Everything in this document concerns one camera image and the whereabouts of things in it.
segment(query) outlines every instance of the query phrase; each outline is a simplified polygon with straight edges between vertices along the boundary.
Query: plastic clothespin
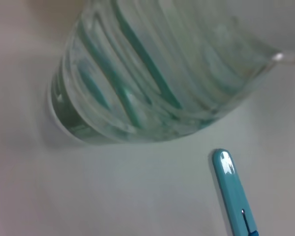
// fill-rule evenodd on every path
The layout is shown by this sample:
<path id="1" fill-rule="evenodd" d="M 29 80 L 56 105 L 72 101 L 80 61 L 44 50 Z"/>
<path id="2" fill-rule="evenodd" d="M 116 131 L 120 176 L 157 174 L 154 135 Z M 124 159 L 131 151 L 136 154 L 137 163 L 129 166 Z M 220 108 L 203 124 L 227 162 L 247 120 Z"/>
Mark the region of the plastic clothespin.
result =
<path id="1" fill-rule="evenodd" d="M 218 149 L 213 153 L 212 161 L 233 235 L 259 236 L 231 154 Z"/>

